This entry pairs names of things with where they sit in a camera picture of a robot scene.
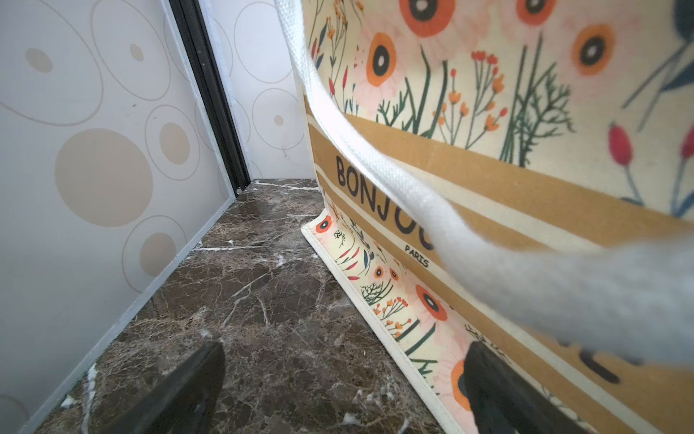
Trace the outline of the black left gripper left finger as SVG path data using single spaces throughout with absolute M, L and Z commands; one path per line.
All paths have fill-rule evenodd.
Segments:
M 106 433 L 208 433 L 225 376 L 222 343 L 208 342 Z

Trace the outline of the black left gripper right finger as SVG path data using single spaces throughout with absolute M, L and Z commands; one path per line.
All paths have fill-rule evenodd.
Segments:
M 583 433 L 486 345 L 470 345 L 464 385 L 480 433 Z

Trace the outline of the floral cream grocery tote bag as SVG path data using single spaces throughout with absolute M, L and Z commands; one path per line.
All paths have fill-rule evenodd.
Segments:
M 692 2 L 277 9 L 303 235 L 442 429 L 480 342 L 583 433 L 692 432 Z

